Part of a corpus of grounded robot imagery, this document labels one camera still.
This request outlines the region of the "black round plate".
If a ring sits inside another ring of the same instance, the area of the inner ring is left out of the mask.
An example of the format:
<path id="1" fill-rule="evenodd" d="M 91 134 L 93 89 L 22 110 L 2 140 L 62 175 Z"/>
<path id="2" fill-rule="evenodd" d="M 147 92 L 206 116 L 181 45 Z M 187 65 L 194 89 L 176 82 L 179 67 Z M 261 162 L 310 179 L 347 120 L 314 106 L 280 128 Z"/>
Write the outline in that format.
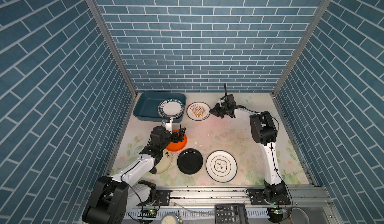
<path id="1" fill-rule="evenodd" d="M 185 149 L 179 154 L 177 165 L 182 173 L 194 175 L 199 172 L 203 166 L 203 156 L 196 149 Z"/>

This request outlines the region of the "white plate teal lettered rim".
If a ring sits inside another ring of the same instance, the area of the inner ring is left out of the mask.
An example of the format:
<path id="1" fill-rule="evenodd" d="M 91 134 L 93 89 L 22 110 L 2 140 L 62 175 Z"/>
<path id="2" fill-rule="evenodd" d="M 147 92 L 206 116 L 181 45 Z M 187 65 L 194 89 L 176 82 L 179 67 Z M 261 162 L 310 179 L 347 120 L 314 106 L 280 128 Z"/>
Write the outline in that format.
<path id="1" fill-rule="evenodd" d="M 185 104 L 176 98 L 169 98 L 162 101 L 158 106 L 158 113 L 161 117 L 179 118 L 185 109 Z"/>

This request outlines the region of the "white plate orange sunburst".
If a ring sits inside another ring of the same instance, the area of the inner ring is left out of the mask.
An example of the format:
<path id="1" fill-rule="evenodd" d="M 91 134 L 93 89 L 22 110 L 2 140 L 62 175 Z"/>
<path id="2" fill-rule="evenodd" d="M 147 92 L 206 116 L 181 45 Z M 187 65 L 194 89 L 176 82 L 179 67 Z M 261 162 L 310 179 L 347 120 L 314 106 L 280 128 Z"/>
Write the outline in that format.
<path id="1" fill-rule="evenodd" d="M 188 106 L 187 116 L 193 121 L 204 121 L 210 116 L 210 107 L 204 102 L 194 102 Z"/>

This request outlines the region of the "white plate cloud outline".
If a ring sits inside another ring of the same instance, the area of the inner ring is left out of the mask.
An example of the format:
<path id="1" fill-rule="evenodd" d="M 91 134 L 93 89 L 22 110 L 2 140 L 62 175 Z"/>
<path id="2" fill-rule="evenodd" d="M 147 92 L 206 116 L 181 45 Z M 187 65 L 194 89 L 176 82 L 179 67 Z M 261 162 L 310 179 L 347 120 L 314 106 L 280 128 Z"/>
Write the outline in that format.
<path id="1" fill-rule="evenodd" d="M 209 176 L 219 183 L 232 181 L 237 172 L 238 165 L 235 158 L 225 151 L 214 151 L 206 160 L 206 170 Z"/>

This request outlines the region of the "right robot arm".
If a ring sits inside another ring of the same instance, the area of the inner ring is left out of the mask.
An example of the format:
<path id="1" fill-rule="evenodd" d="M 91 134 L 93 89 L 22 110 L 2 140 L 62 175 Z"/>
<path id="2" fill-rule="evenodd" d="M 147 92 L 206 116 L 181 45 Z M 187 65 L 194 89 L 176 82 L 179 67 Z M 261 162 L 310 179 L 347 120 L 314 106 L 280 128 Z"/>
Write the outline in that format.
<path id="1" fill-rule="evenodd" d="M 269 204 L 274 204 L 286 197 L 287 185 L 280 174 L 276 154 L 278 130 L 271 114 L 268 111 L 260 113 L 237 105 L 232 94 L 222 97 L 210 110 L 210 114 L 220 118 L 229 116 L 242 119 L 250 125 L 252 138 L 261 147 L 266 167 L 264 199 Z"/>

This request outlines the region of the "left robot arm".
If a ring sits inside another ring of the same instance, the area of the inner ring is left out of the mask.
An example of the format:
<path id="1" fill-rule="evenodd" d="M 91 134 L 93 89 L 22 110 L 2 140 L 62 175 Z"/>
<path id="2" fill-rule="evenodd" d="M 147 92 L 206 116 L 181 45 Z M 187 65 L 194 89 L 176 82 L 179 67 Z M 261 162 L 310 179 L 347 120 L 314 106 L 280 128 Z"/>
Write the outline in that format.
<path id="1" fill-rule="evenodd" d="M 156 185 L 141 178 L 148 172 L 157 172 L 156 166 L 166 147 L 170 143 L 184 141 L 185 131 L 185 128 L 173 132 L 165 127 L 155 127 L 134 163 L 111 177 L 102 176 L 96 181 L 82 221 L 88 224 L 120 224 L 127 211 L 138 205 L 152 203 L 156 196 Z"/>

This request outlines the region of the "teal plastic bin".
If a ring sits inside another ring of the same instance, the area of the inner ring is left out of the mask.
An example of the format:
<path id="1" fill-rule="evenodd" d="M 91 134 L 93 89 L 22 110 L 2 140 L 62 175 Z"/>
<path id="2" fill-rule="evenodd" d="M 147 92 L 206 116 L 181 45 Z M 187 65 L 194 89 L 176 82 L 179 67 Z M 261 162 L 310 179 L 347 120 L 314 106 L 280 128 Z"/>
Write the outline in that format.
<path id="1" fill-rule="evenodd" d="M 165 117 L 164 106 L 167 102 L 176 102 L 180 105 L 178 116 L 173 119 L 174 123 L 180 123 L 183 119 L 185 104 L 187 97 L 181 93 L 163 92 L 163 91 L 147 91 L 144 92 L 134 109 L 134 116 L 140 121 L 162 122 Z"/>

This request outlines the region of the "orange plastic plate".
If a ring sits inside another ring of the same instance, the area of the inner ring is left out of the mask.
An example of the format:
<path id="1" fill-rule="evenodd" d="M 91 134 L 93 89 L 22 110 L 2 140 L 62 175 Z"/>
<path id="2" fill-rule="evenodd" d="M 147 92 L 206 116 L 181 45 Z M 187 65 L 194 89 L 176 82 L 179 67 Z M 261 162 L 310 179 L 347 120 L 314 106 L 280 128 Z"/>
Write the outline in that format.
<path id="1" fill-rule="evenodd" d="M 166 150 L 170 151 L 170 152 L 178 152 L 178 151 L 181 151 L 182 149 L 185 148 L 185 146 L 187 145 L 187 136 L 185 134 L 185 139 L 183 142 L 178 142 L 178 143 L 169 143 L 166 147 Z"/>

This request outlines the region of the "cream plate with dark spot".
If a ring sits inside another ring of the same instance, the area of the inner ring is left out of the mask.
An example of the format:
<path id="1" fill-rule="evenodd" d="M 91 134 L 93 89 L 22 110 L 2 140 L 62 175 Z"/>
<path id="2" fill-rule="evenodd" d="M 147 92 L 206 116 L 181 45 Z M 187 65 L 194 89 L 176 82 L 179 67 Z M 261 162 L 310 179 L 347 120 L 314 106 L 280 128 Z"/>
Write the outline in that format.
<path id="1" fill-rule="evenodd" d="M 163 157 L 160 162 L 150 170 L 153 175 L 159 175 L 165 173 L 173 164 L 173 155 L 168 150 L 163 151 Z"/>

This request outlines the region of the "left green circuit board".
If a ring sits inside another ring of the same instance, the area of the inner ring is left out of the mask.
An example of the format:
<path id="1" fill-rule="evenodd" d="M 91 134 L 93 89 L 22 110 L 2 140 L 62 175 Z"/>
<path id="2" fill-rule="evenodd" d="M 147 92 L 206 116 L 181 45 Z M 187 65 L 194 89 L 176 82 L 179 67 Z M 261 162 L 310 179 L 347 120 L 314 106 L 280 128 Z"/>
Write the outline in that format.
<path id="1" fill-rule="evenodd" d="M 140 214 L 138 216 L 139 219 L 155 219 L 157 217 L 157 210 L 140 210 Z"/>

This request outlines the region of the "green circuit board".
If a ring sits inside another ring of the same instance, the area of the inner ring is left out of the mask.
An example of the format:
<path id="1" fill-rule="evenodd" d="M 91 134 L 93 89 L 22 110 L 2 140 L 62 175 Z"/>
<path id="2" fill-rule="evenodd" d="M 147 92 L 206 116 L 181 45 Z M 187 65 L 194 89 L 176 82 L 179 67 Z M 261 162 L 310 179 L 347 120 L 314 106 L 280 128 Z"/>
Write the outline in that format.
<path id="1" fill-rule="evenodd" d="M 157 217 L 157 210 L 140 210 L 140 214 L 138 216 L 139 219 L 155 219 Z"/>
<path id="2" fill-rule="evenodd" d="M 283 218 L 285 211 L 282 208 L 268 208 L 270 218 Z"/>

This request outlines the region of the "round white clock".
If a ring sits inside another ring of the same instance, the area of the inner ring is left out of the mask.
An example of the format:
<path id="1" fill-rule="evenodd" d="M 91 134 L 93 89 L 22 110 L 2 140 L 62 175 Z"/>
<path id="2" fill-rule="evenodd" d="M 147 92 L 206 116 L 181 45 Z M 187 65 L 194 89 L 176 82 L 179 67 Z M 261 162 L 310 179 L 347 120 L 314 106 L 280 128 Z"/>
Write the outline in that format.
<path id="1" fill-rule="evenodd" d="M 160 224 L 182 224 L 182 219 L 174 213 L 166 214 L 162 219 Z"/>

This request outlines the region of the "black calculator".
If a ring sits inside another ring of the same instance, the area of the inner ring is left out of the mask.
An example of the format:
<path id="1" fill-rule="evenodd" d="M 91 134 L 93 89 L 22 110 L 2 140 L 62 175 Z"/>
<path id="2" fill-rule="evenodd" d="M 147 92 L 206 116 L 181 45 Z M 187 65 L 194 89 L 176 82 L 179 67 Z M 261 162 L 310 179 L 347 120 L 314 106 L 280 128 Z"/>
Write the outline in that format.
<path id="1" fill-rule="evenodd" d="M 249 224 L 245 205 L 215 205 L 215 224 Z"/>

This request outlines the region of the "right green circuit board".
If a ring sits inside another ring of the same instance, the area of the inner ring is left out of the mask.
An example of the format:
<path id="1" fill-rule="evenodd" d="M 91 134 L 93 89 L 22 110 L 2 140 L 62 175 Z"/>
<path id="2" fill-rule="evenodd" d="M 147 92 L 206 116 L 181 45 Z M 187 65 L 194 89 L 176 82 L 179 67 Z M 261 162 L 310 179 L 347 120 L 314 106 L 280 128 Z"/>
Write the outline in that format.
<path id="1" fill-rule="evenodd" d="M 268 208 L 270 218 L 283 218 L 285 211 L 282 208 Z"/>

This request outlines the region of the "round grey bowl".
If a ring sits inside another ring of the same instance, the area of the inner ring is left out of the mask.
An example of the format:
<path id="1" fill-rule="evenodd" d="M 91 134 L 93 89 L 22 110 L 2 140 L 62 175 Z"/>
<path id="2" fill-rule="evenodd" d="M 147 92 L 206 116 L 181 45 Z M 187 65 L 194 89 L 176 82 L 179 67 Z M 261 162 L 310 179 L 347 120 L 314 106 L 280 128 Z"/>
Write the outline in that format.
<path id="1" fill-rule="evenodd" d="M 301 208 L 293 207 L 291 215 L 288 218 L 290 224 L 310 224 L 308 214 Z"/>

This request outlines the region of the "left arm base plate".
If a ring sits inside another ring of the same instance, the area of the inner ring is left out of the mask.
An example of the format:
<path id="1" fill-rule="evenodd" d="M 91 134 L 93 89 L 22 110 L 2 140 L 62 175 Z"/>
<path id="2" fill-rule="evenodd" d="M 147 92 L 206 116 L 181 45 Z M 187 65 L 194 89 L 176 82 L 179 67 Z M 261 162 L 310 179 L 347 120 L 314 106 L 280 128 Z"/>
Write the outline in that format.
<path id="1" fill-rule="evenodd" d="M 171 198 L 171 190 L 156 190 L 150 193 L 151 206 L 169 206 Z"/>

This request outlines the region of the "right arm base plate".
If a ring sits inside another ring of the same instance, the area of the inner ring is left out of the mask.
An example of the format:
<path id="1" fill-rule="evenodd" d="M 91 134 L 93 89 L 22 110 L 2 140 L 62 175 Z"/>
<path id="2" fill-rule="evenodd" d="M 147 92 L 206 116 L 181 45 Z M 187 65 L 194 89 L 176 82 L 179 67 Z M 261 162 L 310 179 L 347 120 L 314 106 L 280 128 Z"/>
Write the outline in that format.
<path id="1" fill-rule="evenodd" d="M 246 189 L 246 194 L 250 198 L 252 206 L 262 205 L 290 205 L 291 197 L 289 194 L 283 194 L 280 197 L 274 198 L 272 201 L 268 201 L 264 195 L 264 189 Z"/>

